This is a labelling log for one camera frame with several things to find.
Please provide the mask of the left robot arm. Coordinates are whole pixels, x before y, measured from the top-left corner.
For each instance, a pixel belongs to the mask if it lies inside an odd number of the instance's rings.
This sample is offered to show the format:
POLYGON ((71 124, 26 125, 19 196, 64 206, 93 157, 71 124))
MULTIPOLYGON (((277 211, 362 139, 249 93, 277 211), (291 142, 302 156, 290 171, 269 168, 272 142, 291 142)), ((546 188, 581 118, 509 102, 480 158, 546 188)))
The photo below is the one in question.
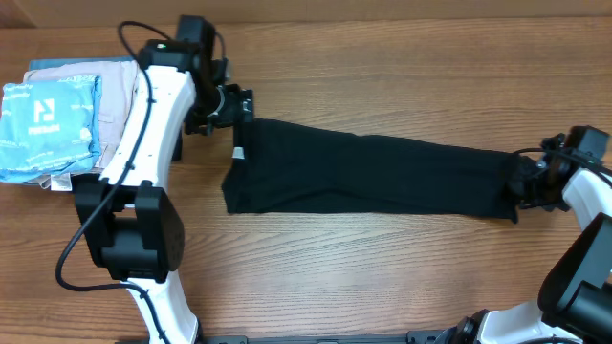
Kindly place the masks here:
POLYGON ((131 53, 140 80, 120 147, 97 181, 76 186, 81 226, 56 263, 66 290, 127 290, 149 343, 205 340, 178 273, 185 228, 167 189, 183 135, 254 118, 252 90, 231 84, 228 59, 213 56, 224 44, 204 17, 183 15, 174 37, 161 32, 131 53))

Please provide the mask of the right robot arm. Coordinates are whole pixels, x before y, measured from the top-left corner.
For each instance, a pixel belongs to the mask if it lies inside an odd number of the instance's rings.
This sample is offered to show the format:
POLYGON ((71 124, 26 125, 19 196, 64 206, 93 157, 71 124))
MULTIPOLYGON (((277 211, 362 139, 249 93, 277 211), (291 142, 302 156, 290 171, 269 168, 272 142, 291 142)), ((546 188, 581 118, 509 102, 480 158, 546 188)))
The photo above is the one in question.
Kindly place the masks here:
POLYGON ((517 167, 509 189, 522 209, 572 211, 580 235, 544 279, 534 301, 482 310, 442 331, 438 343, 608 343, 611 340, 610 136, 574 126, 541 142, 540 159, 517 167))

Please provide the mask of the black t-shirt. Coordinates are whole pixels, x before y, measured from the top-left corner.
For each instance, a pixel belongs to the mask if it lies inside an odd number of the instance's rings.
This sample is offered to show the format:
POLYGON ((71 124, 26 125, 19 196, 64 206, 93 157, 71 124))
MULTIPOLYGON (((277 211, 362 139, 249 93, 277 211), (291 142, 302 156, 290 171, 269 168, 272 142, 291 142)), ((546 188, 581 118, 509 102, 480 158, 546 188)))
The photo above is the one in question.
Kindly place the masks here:
POLYGON ((517 220, 510 153, 358 136, 272 119, 234 130, 222 183, 240 213, 459 214, 517 220))

